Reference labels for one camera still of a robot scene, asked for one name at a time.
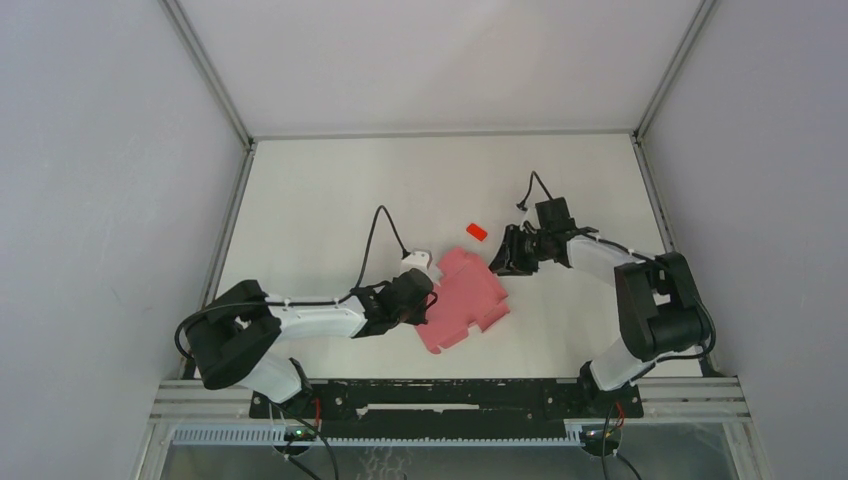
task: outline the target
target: white table surface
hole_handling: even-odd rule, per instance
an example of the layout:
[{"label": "white table surface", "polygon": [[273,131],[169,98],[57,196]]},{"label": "white table surface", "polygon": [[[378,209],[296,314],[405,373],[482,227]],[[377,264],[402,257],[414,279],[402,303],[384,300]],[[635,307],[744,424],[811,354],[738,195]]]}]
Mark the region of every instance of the white table surface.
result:
[{"label": "white table surface", "polygon": [[[627,246],[661,252],[657,225],[626,135],[534,135],[274,140],[257,146],[219,293],[256,279],[283,296],[341,296],[356,280],[374,209],[385,204],[407,248],[439,258],[454,246],[488,263],[537,170],[565,196],[578,225]],[[543,199],[534,187],[531,200]],[[475,222],[489,232],[478,242]],[[396,276],[388,222],[379,221],[365,282]],[[575,377],[618,337],[615,292],[580,272],[543,264],[502,278],[512,313],[476,327],[435,355],[400,325],[363,339],[312,338],[274,348],[311,378]],[[651,376],[700,376],[696,361],[667,362]]]}]

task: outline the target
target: pink fabric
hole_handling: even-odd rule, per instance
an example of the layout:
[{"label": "pink fabric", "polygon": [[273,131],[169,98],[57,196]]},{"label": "pink fabric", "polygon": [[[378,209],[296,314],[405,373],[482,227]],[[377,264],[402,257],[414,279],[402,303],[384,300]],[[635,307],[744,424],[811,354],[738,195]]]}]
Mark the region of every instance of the pink fabric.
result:
[{"label": "pink fabric", "polygon": [[427,310],[427,325],[415,327],[433,353],[468,337],[471,325],[477,324],[485,332],[509,313],[506,290],[479,255],[457,247],[445,254],[438,266],[442,280],[434,291],[439,301]]}]

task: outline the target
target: cable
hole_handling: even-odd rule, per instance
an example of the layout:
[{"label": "cable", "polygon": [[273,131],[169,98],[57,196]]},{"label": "cable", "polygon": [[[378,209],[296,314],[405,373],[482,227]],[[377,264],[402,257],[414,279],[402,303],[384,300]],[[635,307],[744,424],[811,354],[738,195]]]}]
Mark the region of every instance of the cable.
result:
[{"label": "cable", "polygon": [[638,480],[642,480],[642,475],[639,475],[639,472],[637,472],[637,471],[636,471],[636,467],[634,467],[634,466],[633,466],[633,464],[632,464],[632,463],[630,463],[630,461],[628,461],[626,458],[624,458],[624,457],[623,457],[620,453],[618,453],[618,452],[615,452],[615,456],[616,456],[619,460],[621,460],[621,463],[623,463],[623,464],[627,465],[627,468],[629,468],[629,469],[630,469],[630,471],[631,471],[631,472],[633,472],[633,475],[636,475],[636,478],[637,478]]},{"label": "cable", "polygon": [[652,362],[650,365],[648,365],[648,368],[646,368],[646,369],[642,370],[641,372],[637,373],[637,374],[636,374],[636,376],[634,376],[633,378],[631,378],[631,379],[630,379],[627,383],[633,383],[633,382],[635,382],[636,380],[639,380],[640,378],[644,377],[645,375],[647,375],[647,374],[651,373],[651,370],[653,370],[653,369],[655,369],[655,368],[657,368],[657,362]]},{"label": "cable", "polygon": [[324,435],[319,433],[318,429],[316,429],[315,427],[310,425],[309,422],[307,422],[306,420],[290,414],[289,412],[283,410],[283,407],[277,405],[274,402],[271,402],[270,400],[268,400],[268,403],[270,403],[271,405],[274,406],[274,408],[276,408],[277,410],[280,411],[280,416],[283,417],[283,419],[288,417],[288,418],[291,418],[292,420],[296,421],[297,423],[303,425],[304,427],[306,427],[307,430],[312,432],[312,434],[315,435],[316,438],[318,438],[319,440],[321,440],[321,442],[324,443],[324,446],[327,447],[327,453],[330,455],[330,461],[333,462],[333,476],[336,480],[339,480],[339,464],[336,461],[336,454],[333,452],[333,448],[330,446],[330,443],[327,442],[326,438],[324,438]]},{"label": "cable", "polygon": [[315,428],[321,431],[321,399],[316,398],[313,403],[315,404]]},{"label": "cable", "polygon": [[389,210],[385,205],[380,205],[377,207],[377,210],[374,212],[374,218],[371,220],[371,230],[368,232],[368,240],[365,243],[365,256],[362,258],[362,266],[359,269],[359,278],[356,279],[356,284],[351,289],[351,292],[348,292],[345,296],[341,297],[338,301],[336,300],[326,300],[326,301],[317,301],[317,302],[264,302],[264,301],[256,301],[256,302],[239,302],[239,303],[228,303],[225,305],[214,305],[211,307],[206,307],[200,311],[197,311],[191,315],[189,315],[185,320],[180,322],[177,326],[176,331],[174,331],[174,345],[177,347],[177,351],[180,352],[180,355],[185,357],[187,360],[193,360],[194,357],[185,348],[183,348],[182,343],[180,342],[180,332],[188,331],[194,324],[200,321],[204,315],[207,313],[219,310],[222,308],[230,308],[230,307],[328,307],[337,305],[339,303],[344,303],[349,300],[353,293],[352,291],[358,289],[360,285],[362,285],[362,279],[365,276],[365,268],[368,265],[368,254],[371,251],[371,241],[374,238],[374,230],[377,227],[377,218],[380,216],[380,212],[384,212],[386,214],[386,218],[389,219],[389,224],[392,226],[392,232],[395,234],[395,238],[398,241],[398,245],[400,245],[401,249],[401,258],[406,258],[409,256],[409,250],[403,245],[403,241],[400,239],[400,235],[397,232],[397,227],[395,227],[395,222],[392,220],[392,215],[389,213]]},{"label": "cable", "polygon": [[401,258],[409,256],[409,250],[407,250],[403,245],[403,241],[401,241],[400,235],[397,233],[397,228],[395,227],[395,221],[392,220],[392,215],[386,209],[385,205],[380,205],[377,207],[377,211],[374,212],[374,219],[371,220],[371,231],[368,232],[368,241],[365,243],[365,256],[362,258],[362,268],[359,269],[359,278],[356,279],[356,284],[353,288],[359,288],[359,286],[362,285],[362,278],[365,276],[365,265],[368,264],[368,253],[371,251],[371,240],[374,237],[374,229],[377,226],[377,218],[380,216],[380,212],[384,212],[386,214],[386,218],[389,219],[389,224],[392,226],[392,232],[394,232],[398,245],[400,245],[401,254],[403,255]]},{"label": "cable", "polygon": [[609,429],[609,421],[612,418],[613,410],[615,410],[614,403],[610,405],[607,418],[604,420],[604,429],[601,430],[601,468],[604,469],[605,480],[609,480],[609,473],[607,472],[607,429]]},{"label": "cable", "polygon": [[298,461],[298,459],[289,455],[289,456],[286,457],[286,461],[288,461],[289,463],[291,463],[295,467],[299,468],[303,473],[309,475],[311,478],[313,478],[315,480],[321,480],[321,477],[316,475],[315,472],[313,472],[312,470],[309,469],[309,467],[300,463],[300,461]]},{"label": "cable", "polygon": [[624,409],[621,408],[621,402],[615,402],[615,406],[618,408],[618,423],[615,425],[616,430],[621,430],[624,426],[624,420],[627,418],[627,415],[624,414]]},{"label": "cable", "polygon": [[551,192],[549,192],[549,191],[548,191],[548,187],[546,187],[546,186],[545,186],[545,184],[544,184],[544,183],[542,183],[542,179],[541,179],[541,178],[539,178],[539,174],[538,174],[538,173],[536,173],[536,171],[535,171],[535,170],[533,170],[532,172],[530,172],[530,185],[528,185],[528,186],[527,186],[527,193],[524,195],[524,198],[522,198],[522,199],[521,199],[521,201],[520,201],[520,202],[518,202],[518,203],[515,205],[515,206],[516,206],[516,207],[518,207],[518,209],[519,209],[519,210],[521,210],[522,212],[526,212],[526,211],[527,211],[526,203],[527,203],[527,199],[528,199],[528,198],[530,198],[530,192],[532,192],[532,191],[533,191],[533,179],[534,179],[534,178],[535,178],[535,179],[536,179],[536,181],[539,183],[539,186],[540,186],[540,187],[542,187],[542,190],[544,190],[544,191],[545,191],[545,195],[547,195],[547,196],[548,196],[548,200],[553,200],[553,199],[554,199],[554,197],[552,197],[552,196],[551,196]]},{"label": "cable", "polygon": [[430,309],[430,307],[432,307],[433,305],[435,305],[435,304],[436,304],[436,302],[438,302],[438,301],[439,301],[439,294],[438,294],[438,293],[436,293],[436,292],[430,292],[430,295],[432,295],[432,296],[433,296],[433,300],[432,300],[432,301],[430,301],[430,303],[428,303],[426,307],[424,307],[424,311],[425,311],[425,312],[426,312],[427,310],[429,310],[429,309]]}]

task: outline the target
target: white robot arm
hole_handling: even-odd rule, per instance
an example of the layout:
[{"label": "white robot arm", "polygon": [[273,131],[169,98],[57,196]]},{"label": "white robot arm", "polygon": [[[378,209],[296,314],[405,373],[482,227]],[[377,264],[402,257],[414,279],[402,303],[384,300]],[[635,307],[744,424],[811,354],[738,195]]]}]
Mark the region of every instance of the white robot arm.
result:
[{"label": "white robot arm", "polygon": [[[523,201],[518,206],[523,209]],[[580,370],[590,399],[626,387],[656,363],[709,354],[715,329],[683,255],[646,256],[593,228],[577,228],[562,197],[537,203],[536,212],[539,228],[529,222],[506,227],[489,268],[501,276],[532,275],[540,261],[553,260],[616,289],[621,337]],[[698,355],[676,354],[696,345],[704,349]]]},{"label": "white robot arm", "polygon": [[[315,336],[382,335],[401,323],[426,323],[427,309],[436,301],[429,265],[428,252],[407,252],[398,277],[327,300],[283,299],[245,280],[185,319],[174,340],[195,361],[206,388],[238,384],[282,403],[308,390],[308,381],[297,361],[272,345]],[[182,349],[181,331],[191,354]]]}]

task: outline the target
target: red block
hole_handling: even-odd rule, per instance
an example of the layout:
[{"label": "red block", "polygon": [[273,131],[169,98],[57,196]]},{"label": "red block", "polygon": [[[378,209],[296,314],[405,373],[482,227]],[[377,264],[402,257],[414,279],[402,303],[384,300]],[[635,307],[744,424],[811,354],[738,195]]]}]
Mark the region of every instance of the red block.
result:
[{"label": "red block", "polygon": [[476,238],[477,240],[480,240],[481,242],[489,236],[489,232],[480,228],[480,226],[478,226],[476,223],[468,225],[468,228],[466,228],[465,231],[471,234],[472,237]]}]

